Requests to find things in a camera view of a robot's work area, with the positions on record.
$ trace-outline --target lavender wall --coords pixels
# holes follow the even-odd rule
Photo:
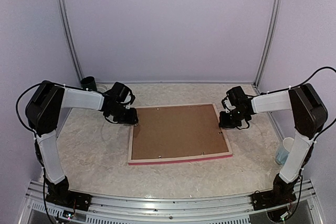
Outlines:
[[[282,0],[261,91],[300,83],[322,66],[336,67],[336,0]],[[336,75],[324,70],[310,81],[336,116]],[[293,136],[290,112],[274,113],[284,136]],[[327,223],[336,212],[336,126],[323,133],[304,172],[311,178]]]
[[[0,0],[0,27],[0,222],[12,224],[29,181],[41,172],[32,135],[15,115],[15,101],[44,79],[68,84],[77,79],[56,0]]]
[[[253,82],[273,0],[66,0],[85,75]]]

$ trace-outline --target speckled floor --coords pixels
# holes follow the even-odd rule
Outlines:
[[[214,102],[231,84],[130,84],[133,106]],[[242,85],[254,94],[250,85]],[[227,130],[233,157],[212,161],[129,166],[128,126],[112,125],[101,112],[73,109],[58,138],[70,189],[115,196],[190,198],[247,193],[272,187],[279,172],[276,134],[265,114],[247,130]]]

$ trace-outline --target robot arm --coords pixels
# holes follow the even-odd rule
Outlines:
[[[274,180],[274,188],[268,193],[254,194],[255,210],[286,204],[296,200],[292,194],[301,169],[308,162],[314,138],[322,131],[328,112],[311,84],[270,94],[247,96],[241,87],[227,92],[222,104],[226,111],[220,113],[219,126],[225,129],[240,127],[257,113],[292,110],[295,121],[295,140],[288,158]]]
[[[77,209],[87,210],[91,198],[68,190],[68,179],[63,173],[56,144],[61,108],[98,110],[106,119],[113,117],[112,121],[107,119],[109,122],[137,124],[136,109],[130,108],[134,100],[132,91],[118,82],[105,93],[60,87],[49,81],[39,86],[26,107],[26,116],[34,131],[36,155],[45,170],[48,202],[66,207],[73,207],[77,202]]]

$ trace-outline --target metal track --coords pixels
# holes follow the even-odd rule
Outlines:
[[[299,184],[295,186],[298,196]],[[148,199],[92,194],[88,212],[76,211],[77,223],[95,224],[159,224],[159,223],[197,223],[197,224],[245,224],[249,215],[263,212],[254,211],[250,194],[195,199]],[[310,180],[302,184],[301,200],[315,195]],[[51,215],[63,210],[71,210],[47,203]],[[43,185],[31,182],[26,194],[26,203],[20,224],[25,224],[31,209],[44,212]]]

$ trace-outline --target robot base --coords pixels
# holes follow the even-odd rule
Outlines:
[[[254,211],[262,210],[266,208],[276,207],[285,205],[290,202],[294,202],[296,200],[295,194],[289,194],[287,197],[281,198],[277,200],[277,203],[275,204],[273,202],[274,199],[274,192],[273,190],[269,191],[263,191],[261,193],[254,193],[251,196],[253,209]]]
[[[92,196],[77,191],[70,191],[69,181],[66,176],[57,184],[51,183],[47,179],[45,180],[48,185],[48,194],[46,196],[47,202],[74,210],[89,210]]]
[[[280,178],[279,174],[277,174],[273,181],[273,190],[251,195],[253,209],[256,211],[285,205],[291,201],[294,202],[296,200],[294,186],[297,181],[298,178],[294,182],[287,184]]]
[[[53,197],[52,195],[47,195],[46,201],[59,205],[62,207],[68,207],[75,210],[88,211],[91,204],[92,196],[89,194],[79,193],[77,191],[68,191],[69,201],[60,200],[59,198]]]

